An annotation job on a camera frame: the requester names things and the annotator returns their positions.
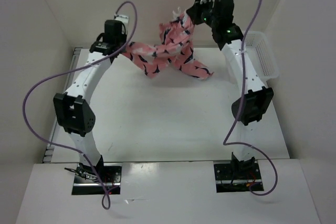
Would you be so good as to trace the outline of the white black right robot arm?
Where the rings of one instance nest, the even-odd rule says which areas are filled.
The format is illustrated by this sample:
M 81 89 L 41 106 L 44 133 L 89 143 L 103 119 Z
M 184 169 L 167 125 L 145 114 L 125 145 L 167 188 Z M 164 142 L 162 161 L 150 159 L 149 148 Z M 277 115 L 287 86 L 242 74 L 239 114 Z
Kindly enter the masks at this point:
M 240 136 L 234 140 L 225 137 L 224 145 L 233 146 L 230 172 L 235 178 L 243 178 L 255 168 L 256 130 L 274 96 L 258 76 L 244 48 L 245 35 L 233 21 L 233 0 L 195 0 L 186 12 L 193 24 L 206 24 L 212 30 L 213 40 L 225 56 L 227 69 L 241 90 L 231 106 L 234 124 Z

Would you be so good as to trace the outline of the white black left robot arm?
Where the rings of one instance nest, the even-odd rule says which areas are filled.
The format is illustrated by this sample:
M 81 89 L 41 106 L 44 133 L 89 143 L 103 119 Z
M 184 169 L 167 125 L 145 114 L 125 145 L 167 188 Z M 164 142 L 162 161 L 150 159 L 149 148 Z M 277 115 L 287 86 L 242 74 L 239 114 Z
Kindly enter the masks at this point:
M 90 107 L 90 100 L 100 79 L 111 67 L 112 53 L 122 47 L 128 34 L 128 16 L 115 15 L 106 20 L 104 31 L 89 49 L 85 69 L 81 70 L 72 85 L 53 98 L 58 124 L 63 127 L 80 153 L 76 172 L 87 175 L 93 182 L 101 181 L 106 170 L 93 137 L 96 116 Z

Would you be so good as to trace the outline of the pink shark print shorts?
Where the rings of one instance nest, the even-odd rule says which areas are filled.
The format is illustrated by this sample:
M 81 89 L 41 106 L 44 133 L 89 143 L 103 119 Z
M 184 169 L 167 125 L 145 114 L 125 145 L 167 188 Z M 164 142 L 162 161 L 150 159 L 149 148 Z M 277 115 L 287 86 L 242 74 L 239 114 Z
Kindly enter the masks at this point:
M 151 79 L 172 67 L 187 76 L 206 80 L 213 72 L 194 56 L 194 28 L 186 11 L 174 12 L 171 21 L 159 24 L 161 44 L 130 42 L 122 55 Z

